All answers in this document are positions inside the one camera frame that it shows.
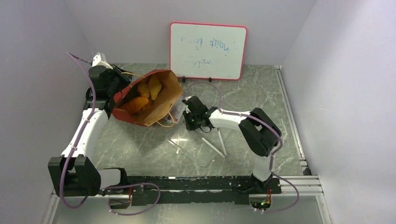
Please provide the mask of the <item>orange fake bread loaf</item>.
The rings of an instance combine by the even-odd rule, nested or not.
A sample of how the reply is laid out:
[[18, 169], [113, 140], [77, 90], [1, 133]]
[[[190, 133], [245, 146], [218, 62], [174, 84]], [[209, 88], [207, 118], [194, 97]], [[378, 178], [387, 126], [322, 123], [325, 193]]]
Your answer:
[[129, 114], [135, 114], [144, 108], [150, 102], [146, 97], [135, 97], [129, 102], [125, 103], [121, 108]]

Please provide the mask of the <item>metal tongs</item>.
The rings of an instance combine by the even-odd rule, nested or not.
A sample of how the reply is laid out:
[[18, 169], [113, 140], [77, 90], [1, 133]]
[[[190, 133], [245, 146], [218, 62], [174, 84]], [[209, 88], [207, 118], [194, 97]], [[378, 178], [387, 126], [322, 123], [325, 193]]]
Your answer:
[[205, 146], [208, 146], [221, 158], [225, 159], [227, 157], [227, 151], [222, 134], [218, 128], [208, 129], [207, 131], [200, 129], [196, 131], [196, 133], [199, 135]]

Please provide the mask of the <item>red brown paper bag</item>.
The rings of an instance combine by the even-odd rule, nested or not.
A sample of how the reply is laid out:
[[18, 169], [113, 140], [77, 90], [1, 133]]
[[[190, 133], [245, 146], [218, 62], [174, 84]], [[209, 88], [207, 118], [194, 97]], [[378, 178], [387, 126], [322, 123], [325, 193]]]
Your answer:
[[171, 70], [153, 70], [137, 77], [114, 96], [116, 105], [112, 115], [118, 120], [148, 127], [170, 114], [182, 95], [182, 88]]

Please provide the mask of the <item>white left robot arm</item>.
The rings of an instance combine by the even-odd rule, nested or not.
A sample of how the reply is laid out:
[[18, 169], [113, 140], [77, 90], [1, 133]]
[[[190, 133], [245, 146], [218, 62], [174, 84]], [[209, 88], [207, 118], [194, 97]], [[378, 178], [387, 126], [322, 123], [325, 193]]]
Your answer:
[[114, 96], [130, 84], [122, 70], [96, 65], [88, 70], [91, 87], [86, 91], [83, 115], [70, 144], [59, 157], [48, 162], [58, 196], [95, 196], [107, 187], [117, 194], [127, 192], [129, 180], [124, 168], [97, 170], [90, 160], [104, 125], [115, 106]]

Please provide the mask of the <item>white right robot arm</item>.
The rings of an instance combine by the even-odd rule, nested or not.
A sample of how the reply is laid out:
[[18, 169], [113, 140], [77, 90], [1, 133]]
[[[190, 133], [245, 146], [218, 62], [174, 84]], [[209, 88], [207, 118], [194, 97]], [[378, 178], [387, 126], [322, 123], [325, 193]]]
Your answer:
[[250, 112], [208, 108], [196, 96], [187, 97], [182, 102], [186, 105], [183, 116], [187, 130], [228, 128], [242, 134], [256, 155], [252, 188], [257, 193], [264, 193], [270, 187], [269, 179], [273, 176], [275, 152], [283, 146], [282, 133], [269, 116], [260, 108]]

